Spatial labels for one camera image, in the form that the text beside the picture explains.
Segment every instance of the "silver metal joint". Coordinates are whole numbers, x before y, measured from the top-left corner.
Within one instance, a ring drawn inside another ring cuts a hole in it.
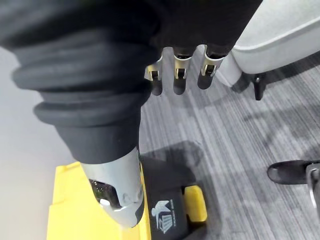
[[[320,163],[310,164],[306,167],[306,181],[313,207],[320,208],[320,206],[317,206],[317,202],[319,202],[320,199],[316,199],[316,195],[318,194],[315,194],[316,186],[320,184]]]
[[[174,56],[174,78],[175,79],[187,79],[188,69],[191,64],[192,56],[188,58],[178,58]]]
[[[222,61],[225,57],[218,59],[210,58],[207,55],[207,48],[204,49],[203,60],[201,65],[201,75],[207,77],[213,77],[216,74],[216,71],[220,67]]]
[[[162,59],[163,56],[160,57],[158,61],[154,64],[151,64],[146,67],[148,72],[148,79],[150,81],[160,81],[162,80]]]

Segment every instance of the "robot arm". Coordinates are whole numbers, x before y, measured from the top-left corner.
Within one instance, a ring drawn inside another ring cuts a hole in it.
[[[198,85],[209,87],[260,2],[2,1],[0,45],[20,62],[15,84],[41,94],[35,114],[82,163],[97,201],[133,227],[144,205],[139,125],[152,90],[145,68],[160,94],[160,53],[173,47],[174,91],[182,94],[193,52],[205,44]]]

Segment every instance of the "gray carpet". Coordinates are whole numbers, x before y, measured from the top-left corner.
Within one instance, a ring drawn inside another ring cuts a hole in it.
[[[320,158],[320,53],[268,72],[262,101],[246,75],[232,89],[217,80],[198,89],[199,52],[185,94],[175,95],[170,54],[163,94],[143,107],[140,150],[192,168],[205,192],[207,239],[318,240],[307,186],[276,185],[266,170]]]

